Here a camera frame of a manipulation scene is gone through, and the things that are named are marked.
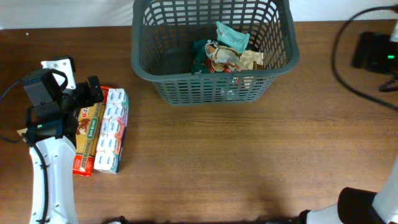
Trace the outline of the red San Remo pasta pack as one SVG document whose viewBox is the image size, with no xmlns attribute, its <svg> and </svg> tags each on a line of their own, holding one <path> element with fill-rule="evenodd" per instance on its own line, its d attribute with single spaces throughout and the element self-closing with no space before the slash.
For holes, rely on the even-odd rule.
<svg viewBox="0 0 398 224">
<path fill-rule="evenodd" d="M 74 174 L 89 177 L 93 172 L 96 147 L 100 136 L 109 87 L 101 86 L 101 91 L 104 96 L 103 102 L 82 108 L 78 116 L 76 155 L 73 162 Z"/>
</svg>

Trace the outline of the Kleenex tissue multipack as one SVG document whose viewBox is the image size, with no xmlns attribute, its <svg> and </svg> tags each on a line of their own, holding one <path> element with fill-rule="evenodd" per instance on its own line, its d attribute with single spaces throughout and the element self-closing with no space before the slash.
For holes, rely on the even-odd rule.
<svg viewBox="0 0 398 224">
<path fill-rule="evenodd" d="M 127 130 L 129 97 L 123 88 L 102 86 L 105 109 L 96 147 L 94 169 L 117 174 Z"/>
</svg>

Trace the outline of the beige cookie bag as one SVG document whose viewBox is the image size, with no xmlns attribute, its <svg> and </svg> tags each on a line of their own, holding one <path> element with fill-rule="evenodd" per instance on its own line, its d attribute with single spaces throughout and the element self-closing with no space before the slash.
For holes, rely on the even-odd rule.
<svg viewBox="0 0 398 224">
<path fill-rule="evenodd" d="M 27 132 L 27 128 L 17 130 L 17 133 L 21 136 L 22 139 L 25 138 L 26 132 Z"/>
<path fill-rule="evenodd" d="M 245 50 L 239 54 L 234 48 L 209 40 L 205 45 L 205 53 L 208 57 L 205 62 L 210 73 L 264 69 L 264 54 L 261 52 Z"/>
</svg>

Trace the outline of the green Nescafe coffee bag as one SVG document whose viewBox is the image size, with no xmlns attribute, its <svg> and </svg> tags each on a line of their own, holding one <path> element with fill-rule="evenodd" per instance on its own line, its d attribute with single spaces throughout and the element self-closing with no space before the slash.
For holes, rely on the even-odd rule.
<svg viewBox="0 0 398 224">
<path fill-rule="evenodd" d="M 208 40 L 199 40 L 192 44 L 192 52 L 193 52 L 193 62 L 192 62 L 192 74 L 202 74 L 202 73 L 210 73 L 208 67 L 206 66 L 205 60 L 208 58 L 205 53 L 205 45 L 209 41 Z M 224 43 L 217 42 L 218 45 L 226 46 Z"/>
</svg>

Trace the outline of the light blue tissue packet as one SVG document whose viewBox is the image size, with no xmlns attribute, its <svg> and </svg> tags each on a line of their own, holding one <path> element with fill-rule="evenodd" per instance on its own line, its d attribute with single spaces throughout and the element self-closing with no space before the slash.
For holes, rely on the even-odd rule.
<svg viewBox="0 0 398 224">
<path fill-rule="evenodd" d="M 227 46 L 234 48 L 239 54 L 242 54 L 246 50 L 250 34 L 243 34 L 242 32 L 235 31 L 221 22 L 217 22 L 216 26 L 218 42 L 222 42 Z"/>
</svg>

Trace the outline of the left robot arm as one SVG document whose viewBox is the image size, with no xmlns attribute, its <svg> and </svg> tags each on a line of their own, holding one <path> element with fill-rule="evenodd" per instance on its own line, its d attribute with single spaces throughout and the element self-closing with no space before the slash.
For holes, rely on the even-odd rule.
<svg viewBox="0 0 398 224">
<path fill-rule="evenodd" d="M 69 89 L 70 79 L 54 68 L 41 68 L 22 82 L 32 106 L 21 135 L 33 166 L 31 223 L 77 223 L 73 193 L 78 114 L 103 101 L 98 77 Z"/>
</svg>

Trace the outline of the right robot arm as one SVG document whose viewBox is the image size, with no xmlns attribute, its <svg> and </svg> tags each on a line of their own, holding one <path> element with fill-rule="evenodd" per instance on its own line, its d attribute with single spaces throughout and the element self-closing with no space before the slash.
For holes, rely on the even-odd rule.
<svg viewBox="0 0 398 224">
<path fill-rule="evenodd" d="M 352 66 L 373 70 L 374 62 L 397 63 L 388 59 L 391 53 L 397 56 L 397 41 L 388 34 L 363 32 L 357 45 Z M 357 224 L 397 223 L 397 161 L 390 176 L 378 193 L 366 190 L 344 188 L 336 204 L 322 210 L 304 210 L 298 216 L 303 224 Z"/>
</svg>

